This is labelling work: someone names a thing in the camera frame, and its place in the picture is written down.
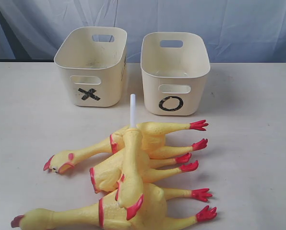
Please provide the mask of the headless rubber chicken body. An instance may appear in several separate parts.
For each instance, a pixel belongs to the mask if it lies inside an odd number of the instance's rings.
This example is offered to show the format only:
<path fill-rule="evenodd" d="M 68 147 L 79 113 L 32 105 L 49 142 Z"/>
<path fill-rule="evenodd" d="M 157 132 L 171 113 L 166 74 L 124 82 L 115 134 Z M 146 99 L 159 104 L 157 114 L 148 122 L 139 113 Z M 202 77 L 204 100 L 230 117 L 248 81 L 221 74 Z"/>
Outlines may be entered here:
<path fill-rule="evenodd" d="M 186 153 L 181 157 L 168 159 L 150 159 L 148 154 L 141 151 L 138 155 L 138 171 L 144 183 L 153 183 L 185 172 L 192 172 L 199 166 L 198 161 L 188 163 L 192 154 Z M 115 153 L 96 166 L 90 168 L 91 182 L 96 193 L 112 192 L 118 187 L 122 176 L 123 150 Z"/>

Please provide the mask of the rubber chicken head neck piece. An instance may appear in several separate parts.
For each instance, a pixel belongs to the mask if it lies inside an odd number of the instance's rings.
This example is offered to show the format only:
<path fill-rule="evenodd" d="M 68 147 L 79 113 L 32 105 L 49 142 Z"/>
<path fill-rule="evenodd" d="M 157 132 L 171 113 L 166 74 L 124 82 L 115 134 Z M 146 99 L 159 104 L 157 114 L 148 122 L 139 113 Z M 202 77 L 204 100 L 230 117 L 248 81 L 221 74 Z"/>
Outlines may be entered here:
<path fill-rule="evenodd" d="M 136 127 L 136 95 L 130 95 L 130 127 L 123 135 L 122 175 L 116 193 L 120 208 L 126 210 L 126 220 L 132 219 L 143 203 L 143 180 L 138 170 L 138 156 L 141 152 L 142 133 Z"/>

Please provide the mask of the whole rubber chicken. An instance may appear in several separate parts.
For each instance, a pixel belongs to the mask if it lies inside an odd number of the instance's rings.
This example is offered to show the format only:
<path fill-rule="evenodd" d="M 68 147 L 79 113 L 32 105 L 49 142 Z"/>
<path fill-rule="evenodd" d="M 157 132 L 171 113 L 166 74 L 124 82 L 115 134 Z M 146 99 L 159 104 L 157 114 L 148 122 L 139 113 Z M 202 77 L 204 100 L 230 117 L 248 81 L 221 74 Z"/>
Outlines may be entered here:
<path fill-rule="evenodd" d="M 205 206 L 188 218 L 167 216 L 167 201 L 177 197 L 193 198 L 206 202 L 212 196 L 207 188 L 187 190 L 144 184 L 143 197 L 129 210 L 117 203 L 115 190 L 91 206 L 61 212 L 37 208 L 14 217 L 12 228 L 22 230 L 53 230 L 75 224 L 90 224 L 103 230 L 181 230 L 198 222 L 216 217 L 216 208 Z"/>
<path fill-rule="evenodd" d="M 142 133 L 142 150 L 145 151 L 151 159 L 165 159 L 177 157 L 177 163 L 185 163 L 190 152 L 201 150 L 207 147 L 208 139 L 203 138 L 197 143 L 186 147 L 171 147 L 166 145 L 166 135 L 180 130 L 198 130 L 205 131 L 208 126 L 205 120 L 193 123 L 160 123 L 160 122 L 143 122 L 138 123 L 136 127 Z M 124 148 L 123 135 L 128 129 L 125 126 L 110 136 L 92 146 L 77 150 L 64 150 L 52 157 L 45 163 L 43 170 L 51 170 L 58 174 L 63 174 L 66 170 L 73 168 L 76 164 L 102 152 L 111 154 L 117 153 Z"/>

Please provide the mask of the cream bin marked O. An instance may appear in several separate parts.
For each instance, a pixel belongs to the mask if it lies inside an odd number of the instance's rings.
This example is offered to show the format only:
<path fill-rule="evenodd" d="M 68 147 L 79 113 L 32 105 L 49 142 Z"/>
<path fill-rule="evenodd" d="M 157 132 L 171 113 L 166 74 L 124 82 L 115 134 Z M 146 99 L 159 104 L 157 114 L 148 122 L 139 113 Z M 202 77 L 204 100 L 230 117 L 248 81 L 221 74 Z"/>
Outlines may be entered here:
<path fill-rule="evenodd" d="M 147 34 L 141 49 L 145 108 L 155 115 L 191 115 L 211 66 L 203 39 L 187 32 Z"/>

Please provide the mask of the cream bin marked X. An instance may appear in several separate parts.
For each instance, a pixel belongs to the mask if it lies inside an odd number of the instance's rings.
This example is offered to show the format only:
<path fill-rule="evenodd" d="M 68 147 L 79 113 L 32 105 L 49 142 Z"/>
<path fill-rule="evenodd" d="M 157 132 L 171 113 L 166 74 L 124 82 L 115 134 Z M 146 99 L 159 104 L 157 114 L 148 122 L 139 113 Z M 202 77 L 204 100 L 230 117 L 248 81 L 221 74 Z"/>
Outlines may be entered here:
<path fill-rule="evenodd" d="M 126 42 L 127 32 L 117 27 L 87 26 L 71 31 L 54 63 L 74 105 L 110 107 L 119 102 Z"/>

